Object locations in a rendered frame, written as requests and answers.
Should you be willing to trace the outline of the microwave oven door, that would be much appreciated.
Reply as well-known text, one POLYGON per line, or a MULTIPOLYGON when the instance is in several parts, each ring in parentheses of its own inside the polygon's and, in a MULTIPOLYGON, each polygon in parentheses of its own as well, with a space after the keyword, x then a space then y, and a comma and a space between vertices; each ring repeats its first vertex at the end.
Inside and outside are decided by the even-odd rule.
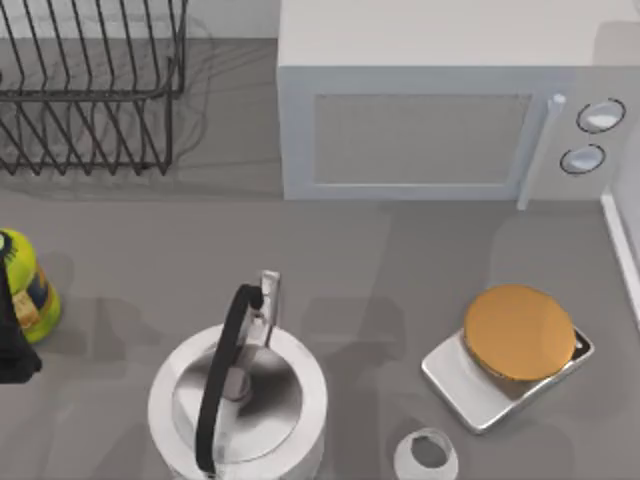
POLYGON ((284 197, 299 199, 510 200, 521 183, 547 122, 547 101, 564 93, 571 73, 556 67, 280 66, 277 91, 284 197), (400 184, 323 183, 315 165, 315 102, 323 95, 524 95, 532 100, 502 183, 410 180, 400 184))

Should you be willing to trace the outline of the silver kitchen scale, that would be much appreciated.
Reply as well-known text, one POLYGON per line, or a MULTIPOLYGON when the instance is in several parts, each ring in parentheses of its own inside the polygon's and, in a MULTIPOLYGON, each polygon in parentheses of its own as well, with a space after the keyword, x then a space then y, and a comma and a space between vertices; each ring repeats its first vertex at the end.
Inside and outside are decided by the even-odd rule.
POLYGON ((594 353, 592 341, 575 329, 569 362, 551 377, 534 382, 509 380, 490 373, 475 360, 462 330, 450 335, 421 361, 421 371, 461 423, 483 435, 510 415, 579 369, 594 353))

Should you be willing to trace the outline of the orange round scale plate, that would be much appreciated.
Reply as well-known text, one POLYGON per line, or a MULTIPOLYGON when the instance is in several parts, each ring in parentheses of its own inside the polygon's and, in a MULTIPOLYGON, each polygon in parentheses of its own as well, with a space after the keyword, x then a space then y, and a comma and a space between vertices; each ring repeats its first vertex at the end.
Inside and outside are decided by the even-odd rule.
POLYGON ((463 341, 479 365, 517 382, 555 375, 576 347, 571 315, 553 296, 523 284, 479 293, 464 313, 463 341))

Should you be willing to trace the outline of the pale microwave oven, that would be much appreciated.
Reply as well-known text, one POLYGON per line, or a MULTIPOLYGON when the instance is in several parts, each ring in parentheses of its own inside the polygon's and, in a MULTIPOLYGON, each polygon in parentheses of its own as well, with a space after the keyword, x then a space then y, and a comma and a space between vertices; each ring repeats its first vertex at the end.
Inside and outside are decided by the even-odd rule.
MULTIPOLYGON (((282 0, 280 66, 556 67, 567 102, 533 201, 591 201, 611 184, 640 127, 640 0, 282 0), (615 98, 615 128, 576 124, 589 103, 615 98), (564 173, 569 149, 606 160, 564 173)), ((524 95, 323 95, 315 102, 315 165, 323 183, 410 180, 502 183, 532 100, 524 95)))

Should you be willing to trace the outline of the white cup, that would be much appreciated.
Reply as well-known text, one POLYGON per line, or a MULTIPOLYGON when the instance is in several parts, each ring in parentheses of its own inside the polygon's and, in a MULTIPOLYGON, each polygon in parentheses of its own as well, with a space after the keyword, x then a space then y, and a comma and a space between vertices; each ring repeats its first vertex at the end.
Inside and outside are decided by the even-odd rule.
POLYGON ((457 451, 449 437, 434 428, 406 435, 396 447, 393 466, 398 480, 458 480, 457 451))

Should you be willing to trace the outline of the small microwave knob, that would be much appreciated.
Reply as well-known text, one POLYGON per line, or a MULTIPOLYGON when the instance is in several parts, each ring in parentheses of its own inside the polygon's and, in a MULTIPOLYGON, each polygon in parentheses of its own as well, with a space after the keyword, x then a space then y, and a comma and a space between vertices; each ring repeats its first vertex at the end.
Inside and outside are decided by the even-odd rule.
POLYGON ((606 160, 605 150, 596 144, 567 150, 559 161, 561 170, 568 175, 585 175, 597 170, 606 160))

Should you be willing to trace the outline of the yellow green bottle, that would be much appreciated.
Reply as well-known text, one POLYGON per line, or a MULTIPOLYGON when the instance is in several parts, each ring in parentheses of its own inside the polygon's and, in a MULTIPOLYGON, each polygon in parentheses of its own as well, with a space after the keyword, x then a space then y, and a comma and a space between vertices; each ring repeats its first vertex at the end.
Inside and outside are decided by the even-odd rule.
POLYGON ((58 325, 61 302, 48 280, 30 240, 21 232, 0 228, 0 256, 3 258, 12 303, 26 339, 36 344, 58 325))

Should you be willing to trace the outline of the large microwave knob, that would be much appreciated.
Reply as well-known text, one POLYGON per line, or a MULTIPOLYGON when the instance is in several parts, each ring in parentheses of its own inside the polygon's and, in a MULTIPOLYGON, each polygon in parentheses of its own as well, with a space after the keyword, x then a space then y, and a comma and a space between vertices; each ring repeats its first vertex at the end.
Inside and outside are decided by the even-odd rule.
POLYGON ((607 132, 619 125, 626 116, 626 106, 615 98, 589 103, 577 114, 578 128, 588 134, 607 132))

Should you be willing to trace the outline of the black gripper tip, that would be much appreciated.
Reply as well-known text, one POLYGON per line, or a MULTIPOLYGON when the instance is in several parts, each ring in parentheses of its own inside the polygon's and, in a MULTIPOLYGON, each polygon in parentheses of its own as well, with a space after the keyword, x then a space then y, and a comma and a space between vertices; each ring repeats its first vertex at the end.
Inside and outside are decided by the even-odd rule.
POLYGON ((0 258, 0 385, 25 384, 42 369, 14 309, 4 260, 0 258))

